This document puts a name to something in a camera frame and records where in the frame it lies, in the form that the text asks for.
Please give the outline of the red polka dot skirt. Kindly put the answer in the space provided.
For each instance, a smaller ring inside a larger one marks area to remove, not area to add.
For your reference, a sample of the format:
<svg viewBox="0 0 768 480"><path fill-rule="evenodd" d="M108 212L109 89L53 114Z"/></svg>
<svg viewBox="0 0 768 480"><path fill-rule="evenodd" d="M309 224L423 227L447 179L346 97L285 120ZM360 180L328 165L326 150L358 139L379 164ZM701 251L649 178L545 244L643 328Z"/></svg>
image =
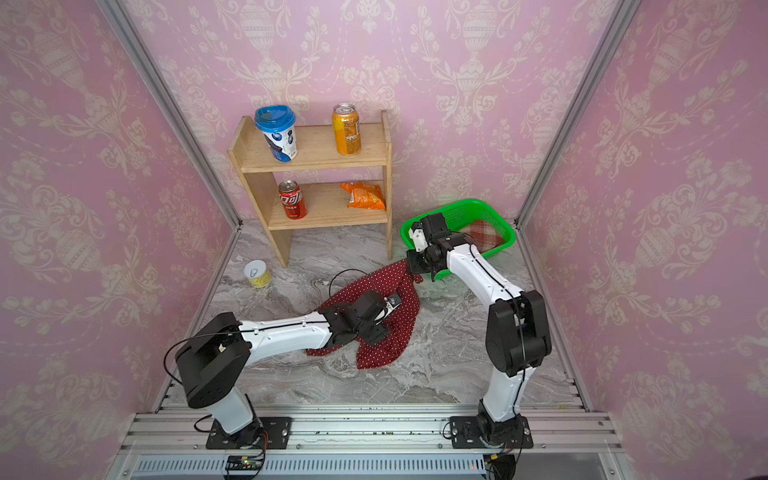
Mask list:
<svg viewBox="0 0 768 480"><path fill-rule="evenodd" d="M420 300L415 285L422 281L418 275L407 271L407 262L398 261L364 275L329 295L321 307L351 305L368 292L375 292L385 302L383 317L374 324L376 342L358 335L356 354L358 370L387 366L397 360L405 351L414 330L420 310Z"/></svg>

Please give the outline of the green plastic basket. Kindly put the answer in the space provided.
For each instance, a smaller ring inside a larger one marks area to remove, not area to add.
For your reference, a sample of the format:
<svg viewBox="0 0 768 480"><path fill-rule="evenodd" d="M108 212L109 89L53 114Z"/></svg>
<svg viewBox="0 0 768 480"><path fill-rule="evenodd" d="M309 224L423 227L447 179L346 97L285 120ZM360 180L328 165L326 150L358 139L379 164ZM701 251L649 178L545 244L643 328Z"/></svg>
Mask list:
<svg viewBox="0 0 768 480"><path fill-rule="evenodd" d="M505 243L489 252L481 253L473 239L462 232L464 227L476 220L493 225L503 236ZM447 253L447 269L438 273L435 280L453 273L464 279L472 275L483 278L491 270L487 258L512 246L516 241L513 227L489 204L477 199L459 200L407 220L401 227L401 237L407 251L414 249L409 238L409 230L414 222L422 224L428 245L440 245Z"/></svg>

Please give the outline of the red plaid skirt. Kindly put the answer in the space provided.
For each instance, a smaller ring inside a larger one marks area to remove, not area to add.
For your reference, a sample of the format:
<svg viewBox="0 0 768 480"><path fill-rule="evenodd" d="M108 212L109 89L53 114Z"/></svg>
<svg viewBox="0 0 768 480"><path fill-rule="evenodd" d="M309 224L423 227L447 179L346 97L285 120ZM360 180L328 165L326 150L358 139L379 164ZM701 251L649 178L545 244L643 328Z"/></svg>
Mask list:
<svg viewBox="0 0 768 480"><path fill-rule="evenodd" d="M490 223L476 220L462 229L469 235L481 253L489 252L505 243L503 236Z"/></svg>

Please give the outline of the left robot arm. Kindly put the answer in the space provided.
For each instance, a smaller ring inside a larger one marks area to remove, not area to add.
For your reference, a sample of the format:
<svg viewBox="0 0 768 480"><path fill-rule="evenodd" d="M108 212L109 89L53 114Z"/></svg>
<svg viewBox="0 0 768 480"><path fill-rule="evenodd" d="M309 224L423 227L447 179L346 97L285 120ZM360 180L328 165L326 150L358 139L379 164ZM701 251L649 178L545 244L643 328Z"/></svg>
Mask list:
<svg viewBox="0 0 768 480"><path fill-rule="evenodd" d="M366 291L353 303L270 322L240 322L225 312L180 341L175 363L187 405L207 411L212 419L206 448L284 449L292 419L257 416L237 388L245 367L294 351L343 347L354 340L375 345L389 335L385 320L401 304L397 294L385 297Z"/></svg>

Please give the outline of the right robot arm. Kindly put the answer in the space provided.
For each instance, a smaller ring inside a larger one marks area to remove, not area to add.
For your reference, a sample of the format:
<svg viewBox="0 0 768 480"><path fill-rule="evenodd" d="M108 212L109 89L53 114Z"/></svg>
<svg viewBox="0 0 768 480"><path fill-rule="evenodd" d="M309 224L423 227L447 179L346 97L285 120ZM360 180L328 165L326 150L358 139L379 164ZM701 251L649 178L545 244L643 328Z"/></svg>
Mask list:
<svg viewBox="0 0 768 480"><path fill-rule="evenodd" d="M415 221L408 236L413 243L407 251L411 274L428 274L435 279L438 273L448 271L487 308L485 348L493 371L479 402L480 438L493 447L530 448L532 441L520 401L536 368L552 352L543 296L508 281L482 256L474 240L450 230L440 213Z"/></svg>

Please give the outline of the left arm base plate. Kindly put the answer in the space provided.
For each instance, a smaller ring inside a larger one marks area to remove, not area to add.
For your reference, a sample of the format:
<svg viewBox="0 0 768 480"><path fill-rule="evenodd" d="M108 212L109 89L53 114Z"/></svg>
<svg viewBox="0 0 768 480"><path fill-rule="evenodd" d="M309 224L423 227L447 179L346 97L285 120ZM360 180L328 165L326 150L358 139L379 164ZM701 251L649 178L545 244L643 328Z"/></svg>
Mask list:
<svg viewBox="0 0 768 480"><path fill-rule="evenodd" d="M208 450L285 450L290 438L290 417L257 417L244 429L228 434L218 420L208 434Z"/></svg>

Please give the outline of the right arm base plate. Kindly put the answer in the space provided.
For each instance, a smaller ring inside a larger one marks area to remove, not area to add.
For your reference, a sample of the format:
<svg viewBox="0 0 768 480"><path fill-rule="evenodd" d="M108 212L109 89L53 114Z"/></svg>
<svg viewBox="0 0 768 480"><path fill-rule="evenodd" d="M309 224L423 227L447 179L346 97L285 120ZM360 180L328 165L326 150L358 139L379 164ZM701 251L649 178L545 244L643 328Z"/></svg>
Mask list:
<svg viewBox="0 0 768 480"><path fill-rule="evenodd" d="M518 415L505 422L480 416L453 416L448 423L454 449L531 449L534 442L528 419Z"/></svg>

